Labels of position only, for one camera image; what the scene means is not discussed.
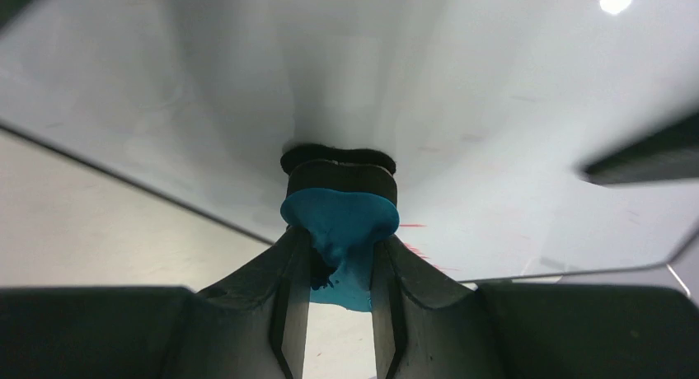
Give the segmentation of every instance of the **beige surface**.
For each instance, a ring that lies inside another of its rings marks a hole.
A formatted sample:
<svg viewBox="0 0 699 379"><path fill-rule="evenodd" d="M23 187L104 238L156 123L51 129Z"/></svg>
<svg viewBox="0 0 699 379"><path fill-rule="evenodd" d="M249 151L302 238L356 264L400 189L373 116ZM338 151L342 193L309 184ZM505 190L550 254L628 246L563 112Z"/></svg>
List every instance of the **beige surface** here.
<svg viewBox="0 0 699 379"><path fill-rule="evenodd" d="M264 245L0 135L0 286L202 288ZM375 373L371 316L311 305L306 378Z"/></svg>

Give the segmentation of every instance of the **teal object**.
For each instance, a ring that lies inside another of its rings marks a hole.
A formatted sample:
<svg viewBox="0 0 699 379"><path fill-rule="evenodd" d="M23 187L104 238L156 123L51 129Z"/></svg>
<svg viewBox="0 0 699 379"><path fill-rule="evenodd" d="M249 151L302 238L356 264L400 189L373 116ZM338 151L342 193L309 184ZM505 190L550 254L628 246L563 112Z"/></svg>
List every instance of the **teal object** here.
<svg viewBox="0 0 699 379"><path fill-rule="evenodd" d="M336 268L328 285L311 290L311 302L371 311L373 245L398 229L396 205L366 192L308 188L288 196L280 212L288 225L306 228L313 248Z"/></svg>

